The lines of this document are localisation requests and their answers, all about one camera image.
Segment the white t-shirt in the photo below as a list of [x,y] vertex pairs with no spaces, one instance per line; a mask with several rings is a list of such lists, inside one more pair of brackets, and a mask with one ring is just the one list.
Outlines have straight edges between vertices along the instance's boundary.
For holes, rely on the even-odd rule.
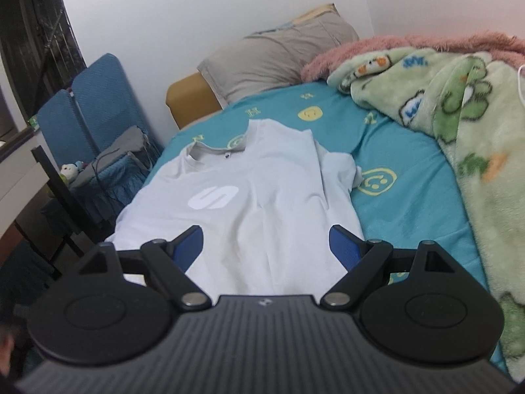
[[179,265],[211,298],[320,297],[346,273],[330,229],[362,233],[350,200],[360,181],[353,157],[326,150],[311,131],[253,120],[234,148],[196,142],[160,167],[120,212],[110,241],[134,250],[198,225],[203,248]]

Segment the blue folding chair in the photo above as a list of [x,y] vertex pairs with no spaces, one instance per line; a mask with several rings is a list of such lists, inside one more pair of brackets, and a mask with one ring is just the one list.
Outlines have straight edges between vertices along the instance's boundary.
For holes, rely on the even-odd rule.
[[118,58],[105,54],[60,90],[37,113],[45,142],[59,168],[76,161],[86,166],[129,127],[149,137],[151,162],[145,152],[136,160],[125,156],[79,188],[67,186],[72,197],[97,224],[114,222],[144,185],[160,152],[150,138],[140,104]]

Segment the teal smiley bed sheet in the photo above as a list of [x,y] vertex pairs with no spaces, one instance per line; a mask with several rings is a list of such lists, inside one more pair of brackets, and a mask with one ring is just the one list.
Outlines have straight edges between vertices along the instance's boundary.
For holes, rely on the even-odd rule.
[[190,144],[234,148],[253,120],[311,131],[330,152],[350,154],[361,181],[350,193],[362,233],[411,248],[438,242],[481,286],[487,280],[455,174],[437,142],[375,109],[363,109],[326,84],[246,98],[171,139],[143,187]]

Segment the grey cloth on chair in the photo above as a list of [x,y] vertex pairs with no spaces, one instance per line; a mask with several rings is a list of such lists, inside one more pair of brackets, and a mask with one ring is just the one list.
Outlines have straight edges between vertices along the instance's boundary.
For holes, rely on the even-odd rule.
[[98,154],[98,156],[94,158],[94,161],[91,161],[91,163],[79,173],[72,186],[79,188],[85,185],[100,174],[102,170],[113,165],[122,157],[133,155],[136,160],[139,160],[138,156],[141,152],[145,152],[151,167],[151,150],[152,147],[149,137],[140,127],[133,125],[120,134],[103,152]]

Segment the small plush toy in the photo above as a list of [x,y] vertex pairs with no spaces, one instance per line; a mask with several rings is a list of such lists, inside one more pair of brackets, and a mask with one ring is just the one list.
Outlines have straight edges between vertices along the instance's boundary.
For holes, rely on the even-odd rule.
[[60,167],[60,179],[69,186],[85,169],[86,164],[83,161],[76,161],[73,164],[63,164]]

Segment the yellow headboard cushion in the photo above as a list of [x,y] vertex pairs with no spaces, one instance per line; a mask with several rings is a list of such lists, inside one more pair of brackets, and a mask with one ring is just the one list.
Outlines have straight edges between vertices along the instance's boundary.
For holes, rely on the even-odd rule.
[[165,104],[180,130],[222,110],[211,87],[198,72],[172,83]]

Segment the white dark-top desk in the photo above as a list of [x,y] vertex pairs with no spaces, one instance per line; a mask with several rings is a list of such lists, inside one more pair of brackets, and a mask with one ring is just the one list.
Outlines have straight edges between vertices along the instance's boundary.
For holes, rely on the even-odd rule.
[[85,223],[86,232],[96,229],[70,197],[43,135],[27,126],[1,146],[1,237],[45,185],[64,209],[78,212],[77,225]]

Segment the green cartoon fleece blanket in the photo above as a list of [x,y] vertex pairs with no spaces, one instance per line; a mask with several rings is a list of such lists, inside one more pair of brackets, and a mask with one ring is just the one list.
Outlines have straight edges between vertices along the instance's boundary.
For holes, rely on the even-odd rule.
[[361,107],[434,138],[452,166],[490,291],[501,348],[524,377],[524,99],[515,69],[486,52],[398,47],[342,62],[327,83]]

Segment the grey pillow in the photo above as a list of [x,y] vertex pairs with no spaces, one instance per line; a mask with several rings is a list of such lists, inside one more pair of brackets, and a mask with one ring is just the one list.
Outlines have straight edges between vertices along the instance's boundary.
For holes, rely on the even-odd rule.
[[359,36],[335,5],[320,5],[272,30],[252,33],[218,49],[198,72],[222,107],[276,88],[301,83],[317,56]]

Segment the dark barred window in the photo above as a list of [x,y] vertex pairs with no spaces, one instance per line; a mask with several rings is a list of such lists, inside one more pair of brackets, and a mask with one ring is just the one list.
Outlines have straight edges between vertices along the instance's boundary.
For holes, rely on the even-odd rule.
[[86,68],[63,0],[1,0],[1,60],[25,120]]

